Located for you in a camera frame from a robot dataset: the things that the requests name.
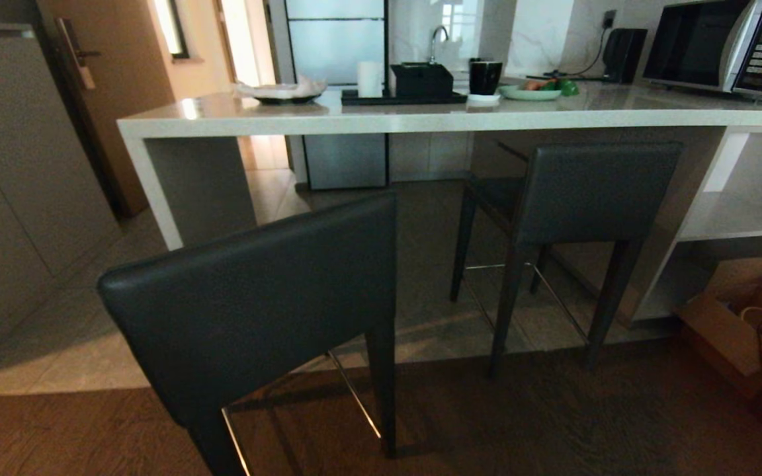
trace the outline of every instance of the black mug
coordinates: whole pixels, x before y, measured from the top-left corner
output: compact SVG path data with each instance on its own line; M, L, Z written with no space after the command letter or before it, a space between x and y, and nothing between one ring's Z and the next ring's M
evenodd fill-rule
M469 93L492 96L499 87L502 63L500 61L472 61L469 63Z

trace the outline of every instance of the faucet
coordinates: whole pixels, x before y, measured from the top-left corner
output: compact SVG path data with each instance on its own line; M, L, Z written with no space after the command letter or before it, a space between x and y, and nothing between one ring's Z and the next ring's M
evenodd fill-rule
M442 31L442 33L445 33L445 40L448 40L448 30L445 29L444 26L439 25L435 28L435 31L431 34L431 58L429 58L429 64L436 64L437 59L435 58L435 46L437 45L437 32Z

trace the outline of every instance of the bar stool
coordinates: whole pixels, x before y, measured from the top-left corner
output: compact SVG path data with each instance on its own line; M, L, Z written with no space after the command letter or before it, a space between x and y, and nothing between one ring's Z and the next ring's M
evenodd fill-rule
M588 333L554 295L587 344L587 368L595 367L682 148L677 142L542 145L536 148L523 178L468 181L460 207L451 301L457 301L460 283L466 283L463 271L476 206L510 238L504 264L495 266L503 267L505 273L493 326L491 377L504 352L523 269L533 267L531 292L535 292L542 280L539 268L551 244L614 241ZM535 259L538 264L532 266Z
M394 194L112 269L98 288L213 474L251 473L229 404L360 334L378 425L347 383L387 456L396 454Z

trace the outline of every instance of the black box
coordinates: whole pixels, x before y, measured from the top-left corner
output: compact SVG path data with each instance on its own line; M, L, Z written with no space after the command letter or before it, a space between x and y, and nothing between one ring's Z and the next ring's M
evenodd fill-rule
M402 63L390 67L396 75L397 97L451 96L451 73L442 64Z
M616 28L611 31L602 57L606 82L627 84L634 81L646 31L640 28Z

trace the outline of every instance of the backsplash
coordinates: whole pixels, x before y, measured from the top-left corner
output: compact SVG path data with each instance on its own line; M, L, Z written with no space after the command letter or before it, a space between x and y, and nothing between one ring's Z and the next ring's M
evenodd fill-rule
M573 0L519 0L511 33L506 75L542 75L563 56Z
M461 75L474 57L505 62L508 76L577 73L595 60L602 16L614 9L614 27L648 30L640 79L663 7L690 1L701 0L389 0L390 63L427 61L444 25L450 38L438 33L436 59ZM585 75L604 69L599 58Z
M566 45L560 60L560 70L575 73L589 66L599 51L601 19L607 10L616 10L615 28L644 28L648 30L643 54L640 56L635 81L641 81L648 51L654 40L660 13L666 5L702 0L575 0L572 6ZM586 76L601 76L605 66L599 60Z
M469 58L505 61L514 0L390 0L390 63L427 61L439 25L435 56L450 71L468 70Z

